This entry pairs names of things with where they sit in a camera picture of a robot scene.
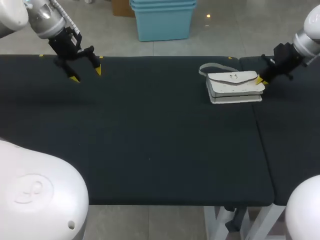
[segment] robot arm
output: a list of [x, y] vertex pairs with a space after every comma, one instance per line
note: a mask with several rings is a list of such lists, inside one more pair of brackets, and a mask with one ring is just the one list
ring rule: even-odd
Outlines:
[[309, 13], [303, 29], [295, 34], [293, 43], [281, 43], [275, 47], [273, 53], [272, 59], [262, 55], [268, 67], [259, 72], [257, 84], [270, 83], [276, 76], [282, 74], [292, 80], [290, 72], [293, 69], [299, 65], [307, 67], [305, 61], [310, 63], [320, 54], [320, 5]]
[[81, 48], [80, 31], [57, 0], [0, 0], [0, 38], [21, 30], [28, 22], [39, 38], [49, 40], [57, 54], [54, 63], [68, 78], [80, 82], [67, 61], [82, 57], [88, 58], [101, 75], [101, 64], [94, 54], [94, 47]]

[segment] tiled floor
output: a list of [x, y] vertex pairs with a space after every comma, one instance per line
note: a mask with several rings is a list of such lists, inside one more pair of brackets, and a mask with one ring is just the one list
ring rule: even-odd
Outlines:
[[[272, 54], [276, 45], [291, 41], [308, 12], [320, 4], [320, 0], [198, 0], [189, 39], [139, 42], [135, 19], [113, 16], [109, 1], [59, 2], [81, 30], [83, 47], [94, 45], [97, 55], [238, 58]], [[30, 27], [0, 40], [0, 54], [53, 53]], [[85, 239], [205, 240], [203, 208], [90, 206]]]

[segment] black table surface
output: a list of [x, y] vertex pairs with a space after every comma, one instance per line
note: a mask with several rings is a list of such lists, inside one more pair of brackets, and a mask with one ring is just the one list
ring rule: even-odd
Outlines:
[[[240, 60], [243, 70], [266, 67], [260, 57]], [[320, 175], [320, 59], [277, 77], [254, 112], [274, 187], [274, 203], [286, 206], [293, 190]]]
[[0, 56], [0, 136], [72, 164], [90, 204], [267, 206], [274, 191], [251, 104], [212, 105], [204, 63], [105, 57], [67, 79], [52, 56]]

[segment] white table leg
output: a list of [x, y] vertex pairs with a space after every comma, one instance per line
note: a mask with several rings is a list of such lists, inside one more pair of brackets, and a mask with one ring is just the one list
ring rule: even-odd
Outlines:
[[263, 207], [256, 217], [256, 220], [254, 221], [245, 240], [267, 239], [268, 233], [275, 225], [276, 221], [280, 217], [281, 213], [285, 210], [285, 208], [285, 206], [277, 206], [275, 204]]
[[205, 206], [203, 209], [207, 240], [225, 240], [229, 233], [225, 224], [232, 220], [234, 212], [221, 206], [216, 218], [214, 206]]

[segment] blue storage box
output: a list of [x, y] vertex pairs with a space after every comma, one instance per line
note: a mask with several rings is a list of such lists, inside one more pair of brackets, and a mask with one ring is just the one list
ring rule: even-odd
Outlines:
[[196, 3], [184, 7], [141, 9], [131, 6], [135, 12], [139, 40], [165, 41], [187, 39]]
[[186, 0], [134, 0], [137, 4], [183, 3]]
[[196, 3], [196, 0], [179, 1], [179, 2], [162, 2], [162, 3], [136, 3], [135, 0], [130, 1], [131, 7], [136, 9], [155, 9], [155, 8], [176, 8], [190, 7]]

